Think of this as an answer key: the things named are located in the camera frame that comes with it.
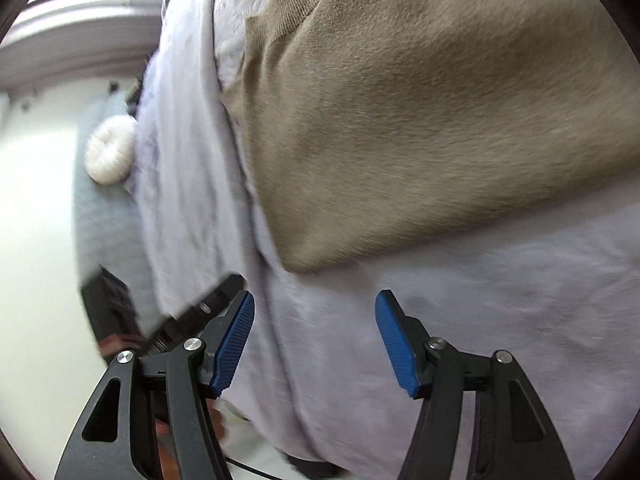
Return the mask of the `person's left hand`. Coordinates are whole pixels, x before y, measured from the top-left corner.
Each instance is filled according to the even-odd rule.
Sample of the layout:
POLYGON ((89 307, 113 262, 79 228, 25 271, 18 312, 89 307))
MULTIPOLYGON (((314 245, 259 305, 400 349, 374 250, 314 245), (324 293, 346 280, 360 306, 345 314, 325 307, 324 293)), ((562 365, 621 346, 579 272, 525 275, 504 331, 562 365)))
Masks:
MULTIPOLYGON (((99 341, 100 355, 107 364, 110 364, 114 357, 120 352, 124 350, 139 350, 141 346, 142 337, 137 335, 111 334, 111 336, 99 341)), ((226 428, 224 428, 224 416, 217 410, 215 400, 207 399, 206 406, 216 438, 219 441, 224 440, 227 433, 226 428)), ((167 417, 155 417, 155 432, 163 478, 178 480, 179 469, 175 458, 174 444, 172 443, 170 425, 168 424, 167 417)))

